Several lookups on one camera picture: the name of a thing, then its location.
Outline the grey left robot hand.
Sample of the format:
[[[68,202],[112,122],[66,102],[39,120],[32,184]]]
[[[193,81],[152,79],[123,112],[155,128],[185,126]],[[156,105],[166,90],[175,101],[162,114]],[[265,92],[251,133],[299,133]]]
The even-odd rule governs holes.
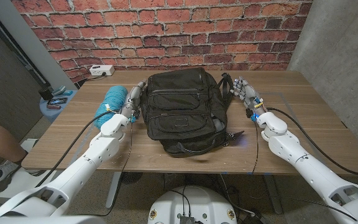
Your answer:
[[[120,114],[129,118],[132,122],[138,119],[140,115],[140,97],[147,87],[147,80],[142,80],[135,85],[127,94],[124,104],[120,110]]]

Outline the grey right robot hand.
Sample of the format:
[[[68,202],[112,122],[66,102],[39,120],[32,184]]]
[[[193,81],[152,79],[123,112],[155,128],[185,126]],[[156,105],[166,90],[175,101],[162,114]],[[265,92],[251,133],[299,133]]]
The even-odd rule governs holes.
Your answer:
[[[244,104],[245,108],[252,112],[256,118],[261,114],[266,113],[267,109],[264,106],[263,99],[255,91],[255,89],[242,77],[235,79],[233,82],[233,90],[230,92],[238,97]]]

